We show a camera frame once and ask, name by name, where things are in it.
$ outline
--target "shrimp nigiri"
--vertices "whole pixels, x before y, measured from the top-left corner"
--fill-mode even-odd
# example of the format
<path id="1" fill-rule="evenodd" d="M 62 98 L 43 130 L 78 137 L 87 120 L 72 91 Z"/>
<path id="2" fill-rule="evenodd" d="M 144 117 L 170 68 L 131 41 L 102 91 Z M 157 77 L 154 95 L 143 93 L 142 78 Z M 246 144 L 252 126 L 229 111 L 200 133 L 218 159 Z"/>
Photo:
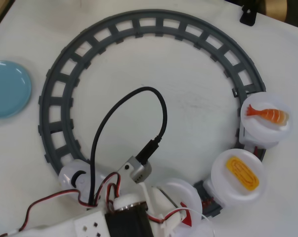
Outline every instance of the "shrimp nigiri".
<path id="1" fill-rule="evenodd" d="M 276 109 L 255 110 L 252 108 L 251 105 L 248 106 L 246 115 L 247 116 L 258 115 L 261 118 L 268 120 L 279 126 L 286 125 L 289 119 L 289 114 L 282 110 L 276 110 Z"/>

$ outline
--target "gray toy train track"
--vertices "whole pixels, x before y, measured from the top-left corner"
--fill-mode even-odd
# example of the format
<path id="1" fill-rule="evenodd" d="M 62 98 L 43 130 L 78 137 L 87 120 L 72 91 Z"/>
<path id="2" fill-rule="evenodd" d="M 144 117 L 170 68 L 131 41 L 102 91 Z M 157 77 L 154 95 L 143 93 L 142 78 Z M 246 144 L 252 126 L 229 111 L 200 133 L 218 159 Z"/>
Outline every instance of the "gray toy train track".
<path id="1" fill-rule="evenodd" d="M 155 18 L 156 25 L 141 26 L 139 20 L 142 18 Z M 178 29 L 164 26 L 163 23 L 165 19 L 179 21 Z M 131 21 L 133 27 L 127 30 L 118 31 L 116 24 L 125 21 Z M 201 35 L 198 37 L 187 32 L 186 27 L 188 25 L 201 29 Z M 94 35 L 106 28 L 108 28 L 111 35 L 101 41 L 97 41 Z M 74 87 L 78 86 L 80 82 L 79 76 L 82 71 L 90 66 L 93 57 L 105 52 L 106 47 L 110 44 L 122 43 L 124 38 L 129 36 L 139 38 L 143 37 L 144 34 L 152 33 L 157 37 L 172 35 L 176 40 L 188 40 L 194 43 L 195 48 L 202 48 L 209 52 L 211 59 L 215 62 L 218 61 L 224 67 L 224 74 L 227 78 L 230 78 L 233 81 L 233 96 L 239 98 L 240 106 L 247 98 L 247 94 L 265 91 L 265 85 L 255 68 L 253 61 L 243 49 L 224 32 L 201 19 L 175 11 L 155 9 L 130 11 L 108 17 L 83 30 L 74 40 L 72 40 L 61 51 L 61 54 L 46 75 L 42 95 L 39 98 L 39 134 L 42 137 L 46 151 L 46 161 L 52 165 L 57 174 L 59 174 L 63 167 L 61 158 L 69 153 L 71 153 L 74 159 L 81 159 L 89 162 L 80 151 L 80 144 L 73 135 L 72 129 L 74 128 L 74 123 L 70 118 L 70 108 L 73 105 L 72 92 Z M 206 41 L 209 36 L 218 39 L 223 45 L 219 49 L 215 48 Z M 88 42 L 91 45 L 91 49 L 84 56 L 79 56 L 75 51 L 84 42 Z M 232 65 L 224 56 L 229 50 L 231 50 L 239 59 L 239 64 Z M 61 73 L 61 70 L 68 60 L 72 60 L 77 64 L 72 72 L 69 75 L 66 75 Z M 246 70 L 250 76 L 252 83 L 249 85 L 243 85 L 242 80 L 238 75 L 238 73 L 243 70 Z M 57 81 L 65 83 L 62 97 L 52 97 L 52 90 Z M 61 121 L 49 122 L 50 106 L 61 107 Z M 66 145 L 58 149 L 55 149 L 51 137 L 51 134 L 56 132 L 63 132 L 66 141 Z M 237 139 L 235 148 L 244 148 L 244 146 L 239 143 L 239 139 Z M 258 150 L 258 157 L 260 160 L 263 159 L 264 153 L 265 150 Z"/>

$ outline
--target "black clip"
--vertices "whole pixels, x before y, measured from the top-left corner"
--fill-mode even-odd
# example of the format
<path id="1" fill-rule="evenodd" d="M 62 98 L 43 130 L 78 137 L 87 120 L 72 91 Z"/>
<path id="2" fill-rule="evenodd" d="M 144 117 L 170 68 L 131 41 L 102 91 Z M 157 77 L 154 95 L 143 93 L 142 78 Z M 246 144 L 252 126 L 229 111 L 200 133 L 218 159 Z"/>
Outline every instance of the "black clip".
<path id="1" fill-rule="evenodd" d="M 242 7 L 243 14 L 240 18 L 240 22 L 248 25 L 253 26 L 256 19 L 256 14 L 258 11 L 258 5 L 261 0 L 248 0 Z"/>

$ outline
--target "light blue plate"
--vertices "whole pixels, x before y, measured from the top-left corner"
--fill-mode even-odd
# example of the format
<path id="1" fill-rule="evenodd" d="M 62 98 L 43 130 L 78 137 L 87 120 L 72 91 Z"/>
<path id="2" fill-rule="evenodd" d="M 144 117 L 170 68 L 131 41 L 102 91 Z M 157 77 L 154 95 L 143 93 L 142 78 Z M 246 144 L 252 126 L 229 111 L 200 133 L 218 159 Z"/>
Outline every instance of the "light blue plate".
<path id="1" fill-rule="evenodd" d="M 0 118 L 12 116 L 27 104 L 31 81 L 19 64 L 0 61 Z"/>

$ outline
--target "black cable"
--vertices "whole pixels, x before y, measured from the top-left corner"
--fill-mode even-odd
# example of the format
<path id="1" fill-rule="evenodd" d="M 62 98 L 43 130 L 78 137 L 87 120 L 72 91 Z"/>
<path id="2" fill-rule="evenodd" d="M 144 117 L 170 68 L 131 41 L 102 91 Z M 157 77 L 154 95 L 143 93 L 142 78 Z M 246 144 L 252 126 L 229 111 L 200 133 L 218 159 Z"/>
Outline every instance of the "black cable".
<path id="1" fill-rule="evenodd" d="M 165 101 L 163 99 L 163 96 L 160 94 L 160 92 L 152 87 L 141 87 L 137 90 L 134 90 L 133 92 L 126 95 L 124 98 L 122 98 L 117 104 L 114 105 L 114 107 L 111 108 L 111 110 L 108 112 L 108 114 L 105 116 L 103 121 L 101 122 L 95 137 L 93 141 L 93 145 L 91 147 L 91 154 L 90 154 L 90 192 L 89 192 L 89 199 L 88 203 L 89 205 L 92 205 L 94 202 L 94 192 L 95 192 L 95 152 L 97 147 L 97 142 L 100 136 L 100 133 L 102 132 L 106 122 L 110 118 L 110 116 L 114 113 L 114 111 L 122 105 L 124 102 L 126 102 L 131 97 L 143 92 L 143 91 L 151 91 L 153 92 L 159 99 L 161 106 L 162 106 L 162 112 L 163 112 L 163 122 L 162 127 L 160 130 L 160 133 L 158 136 L 152 141 L 150 141 L 144 149 L 137 155 L 137 160 L 141 162 L 142 164 L 145 164 L 147 162 L 147 159 L 150 157 L 150 155 L 158 148 L 158 143 L 161 141 L 162 136 L 165 132 L 165 129 L 167 127 L 167 121 L 168 121 L 168 113 L 167 113 L 167 106 L 165 104 Z"/>

